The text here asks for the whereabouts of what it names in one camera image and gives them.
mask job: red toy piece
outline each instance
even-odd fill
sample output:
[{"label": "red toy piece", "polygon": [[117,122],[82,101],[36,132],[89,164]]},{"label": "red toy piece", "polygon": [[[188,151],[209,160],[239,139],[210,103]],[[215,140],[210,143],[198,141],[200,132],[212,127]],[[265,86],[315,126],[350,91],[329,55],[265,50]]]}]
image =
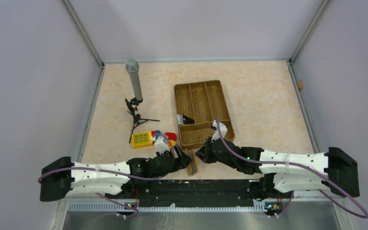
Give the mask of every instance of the red toy piece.
[{"label": "red toy piece", "polygon": [[169,140],[177,141],[177,135],[175,133],[164,133]]}]

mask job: beige table surface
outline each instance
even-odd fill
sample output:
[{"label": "beige table surface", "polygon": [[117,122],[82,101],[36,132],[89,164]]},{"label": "beige table surface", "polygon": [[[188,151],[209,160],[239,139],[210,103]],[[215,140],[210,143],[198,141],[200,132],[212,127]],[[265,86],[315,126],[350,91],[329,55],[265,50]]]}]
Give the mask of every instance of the beige table surface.
[{"label": "beige table surface", "polygon": [[[159,129],[177,133],[173,86],[220,80],[235,132],[234,144],[278,152],[313,153],[285,61],[142,63],[139,75],[146,122],[135,133]],[[125,98],[134,97],[124,64],[106,65],[82,162],[113,163],[155,157],[155,147],[133,149],[128,143],[132,116]],[[198,161],[198,173],[170,173],[164,179],[252,179],[219,162]]]}]

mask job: microphone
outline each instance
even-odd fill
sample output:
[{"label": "microphone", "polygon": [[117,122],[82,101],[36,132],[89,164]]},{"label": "microphone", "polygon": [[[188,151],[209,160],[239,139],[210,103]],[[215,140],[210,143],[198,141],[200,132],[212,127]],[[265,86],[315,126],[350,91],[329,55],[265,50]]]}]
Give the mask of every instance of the microphone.
[{"label": "microphone", "polygon": [[129,58],[125,63],[126,71],[129,73],[130,82],[132,83],[133,93],[136,101],[141,103],[143,101],[142,88],[140,87],[139,79],[139,64],[134,58]]}]

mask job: metal frame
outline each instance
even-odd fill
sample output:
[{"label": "metal frame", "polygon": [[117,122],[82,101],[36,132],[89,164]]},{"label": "metal frame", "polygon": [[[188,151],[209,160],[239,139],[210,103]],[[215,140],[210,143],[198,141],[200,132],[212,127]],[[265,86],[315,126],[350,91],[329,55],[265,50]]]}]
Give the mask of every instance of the metal frame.
[{"label": "metal frame", "polygon": [[[222,62],[222,61],[287,61],[289,58],[200,58],[200,59],[154,59],[154,60],[141,60],[140,63],[171,63],[171,62]],[[107,61],[105,64],[124,64],[124,61]]]},{"label": "metal frame", "polygon": [[308,28],[305,30],[304,35],[302,36],[296,50],[294,51],[293,55],[290,58],[291,65],[294,65],[296,60],[298,59],[301,51],[303,50],[304,46],[310,39],[312,32],[314,32],[315,28],[318,25],[318,22],[322,18],[323,14],[325,13],[326,9],[328,8],[329,4],[332,2],[332,0],[323,0],[320,7],[318,8],[317,12],[314,15],[314,18],[311,20],[310,24],[308,25]]},{"label": "metal frame", "polygon": [[[117,200],[127,205],[135,200]],[[176,207],[172,204],[169,207],[138,207],[140,212],[267,212],[266,202],[255,201],[252,207]],[[123,207],[112,204],[108,201],[71,201],[69,211],[83,212],[134,212]]]},{"label": "metal frame", "polygon": [[[79,20],[76,12],[74,11],[74,8],[72,7],[71,3],[69,0],[61,0],[65,9],[67,10],[68,14],[70,15],[71,20],[73,21],[73,23],[76,26],[76,29],[78,30],[79,34],[81,35],[81,38],[83,39],[84,43],[86,44],[87,49],[89,50],[89,52],[91,53],[91,55],[93,56],[93,58],[95,59],[95,61],[97,62],[97,64],[101,67],[101,72],[99,74],[98,77],[98,82],[96,85],[96,89],[95,89],[95,93],[92,97],[92,102],[91,102],[91,108],[87,117],[87,122],[86,125],[84,127],[84,132],[83,132],[83,136],[81,138],[81,143],[80,143],[80,149],[78,150],[78,155],[77,157],[77,161],[81,161],[82,157],[83,157],[83,153],[85,150],[85,145],[86,145],[86,141],[88,138],[88,133],[90,130],[90,125],[91,125],[91,121],[92,121],[92,116],[95,110],[95,105],[96,105],[96,101],[98,99],[98,94],[99,94],[99,90],[101,87],[101,83],[102,83],[102,78],[104,75],[104,70],[105,70],[105,64],[102,62],[101,58],[98,55],[98,52],[96,51],[91,39],[89,38],[84,26],[82,25],[81,21]],[[302,52],[302,50],[304,49],[306,43],[308,42],[309,38],[311,37],[313,31],[315,30],[318,22],[320,21],[321,17],[323,16],[324,12],[326,11],[326,9],[329,7],[330,3],[332,2],[332,0],[323,0],[320,7],[318,8],[316,14],[314,15],[311,23],[309,24],[308,28],[306,29],[303,37],[301,38],[296,50],[294,51],[292,57],[287,60],[287,65],[288,65],[288,69],[291,75],[291,79],[293,81],[293,85],[294,88],[296,90],[296,95],[297,95],[297,99],[299,101],[300,107],[301,107],[301,111],[304,117],[304,121],[305,124],[307,126],[307,130],[310,136],[310,140],[314,149],[314,152],[321,152],[324,151],[323,147],[321,146],[318,134],[316,132],[314,123],[312,121],[312,117],[310,114],[310,110],[307,106],[307,101],[305,99],[304,93],[299,90],[297,88],[297,81],[298,81],[298,75],[295,71],[294,65],[296,60],[298,59],[300,53]],[[218,61],[218,60],[198,60],[198,61]],[[341,198],[339,196],[335,196],[335,199],[337,199],[339,202],[341,202],[345,207],[349,207],[349,203],[345,198]],[[320,194],[319,192],[315,192],[315,191],[311,191],[311,192],[296,192],[295,193],[295,198],[293,199],[293,201],[295,202],[306,202],[306,201],[323,201],[326,198]],[[52,221],[50,224],[50,230],[60,230],[62,229],[62,226],[65,222],[65,218],[66,218],[66,214],[67,214],[67,210],[70,207],[70,204],[73,204],[75,207],[78,207],[77,204],[79,204],[79,202],[82,204],[83,202],[94,202],[98,205],[100,205],[103,201],[99,201],[97,198],[90,198],[90,197],[85,197],[85,198],[78,198],[75,197],[73,198],[73,200],[68,199],[68,200],[62,200],[62,201],[58,201],[53,213],[53,217],[52,217]],[[349,214],[347,214],[346,212],[342,211],[340,208],[338,208],[337,206],[335,206],[335,211],[337,213],[337,218],[338,221],[340,223],[340,227],[343,229],[348,229],[348,230],[356,230],[357,228],[356,223],[353,219],[352,216],[350,216]]]},{"label": "metal frame", "polygon": [[78,18],[77,13],[75,12],[74,8],[72,7],[69,0],[61,0],[63,3],[64,8],[67,10],[67,13],[70,16],[71,21],[74,23],[78,33],[80,34],[83,42],[85,43],[87,49],[91,53],[92,57],[95,59],[96,63],[103,68],[104,62],[101,60],[101,58],[98,55],[98,52],[96,51],[90,37],[87,34],[87,31],[85,30],[84,26],[82,25],[80,19]]}]

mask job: gray wall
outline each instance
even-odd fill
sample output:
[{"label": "gray wall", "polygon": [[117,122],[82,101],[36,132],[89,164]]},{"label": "gray wall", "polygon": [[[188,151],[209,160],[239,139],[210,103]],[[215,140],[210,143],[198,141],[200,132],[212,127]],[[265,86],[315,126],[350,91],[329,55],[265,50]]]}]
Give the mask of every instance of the gray wall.
[{"label": "gray wall", "polygon": [[75,154],[98,74],[59,0],[0,0],[0,230],[48,228],[37,178]]},{"label": "gray wall", "polygon": [[[335,0],[297,61],[322,146],[358,161],[368,210],[368,1]],[[368,220],[357,220],[368,229]]]},{"label": "gray wall", "polygon": [[72,0],[105,62],[289,58],[322,0]]}]

